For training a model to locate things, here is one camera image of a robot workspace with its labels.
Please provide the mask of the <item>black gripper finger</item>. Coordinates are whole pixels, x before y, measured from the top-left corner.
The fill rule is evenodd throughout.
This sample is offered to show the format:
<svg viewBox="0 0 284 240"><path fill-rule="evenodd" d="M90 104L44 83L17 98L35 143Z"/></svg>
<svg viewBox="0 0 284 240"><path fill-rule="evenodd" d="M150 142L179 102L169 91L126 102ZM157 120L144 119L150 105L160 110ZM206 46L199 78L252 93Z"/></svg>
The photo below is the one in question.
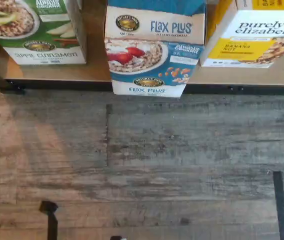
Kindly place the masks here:
<svg viewBox="0 0 284 240"><path fill-rule="evenodd" d="M41 201L40 212L48 217L48 232L47 240L57 240L58 238L58 220L55 216L55 212L58 209L58 205L49 200Z"/></svg>
<svg viewBox="0 0 284 240"><path fill-rule="evenodd" d="M284 186L281 171L273 172L279 239L284 240Z"/></svg>

